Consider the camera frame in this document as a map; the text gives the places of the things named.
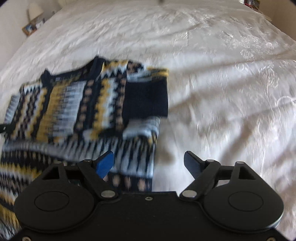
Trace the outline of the white floral embroidered bedspread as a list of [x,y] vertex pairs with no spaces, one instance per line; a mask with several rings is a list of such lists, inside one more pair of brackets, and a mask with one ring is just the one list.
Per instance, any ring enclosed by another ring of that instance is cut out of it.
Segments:
[[191,150],[223,165],[244,161],[283,199],[278,230],[295,239],[295,41],[238,1],[77,1],[29,37],[1,71],[1,115],[44,70],[95,56],[169,70],[154,191],[192,182]]

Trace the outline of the navy yellow patterned knit sweater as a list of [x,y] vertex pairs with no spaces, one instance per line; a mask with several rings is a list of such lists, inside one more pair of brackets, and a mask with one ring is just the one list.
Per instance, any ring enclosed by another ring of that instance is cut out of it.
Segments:
[[95,57],[24,83],[4,118],[1,240],[20,230],[18,195],[55,161],[73,166],[111,151],[114,166],[105,180],[123,191],[151,191],[159,127],[168,116],[168,75],[165,68]]

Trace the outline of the cream bedside lamp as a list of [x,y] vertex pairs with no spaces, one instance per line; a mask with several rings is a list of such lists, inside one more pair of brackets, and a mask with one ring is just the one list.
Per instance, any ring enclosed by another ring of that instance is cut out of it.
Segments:
[[37,3],[30,3],[28,7],[28,16],[30,21],[36,20],[43,15],[44,10]]

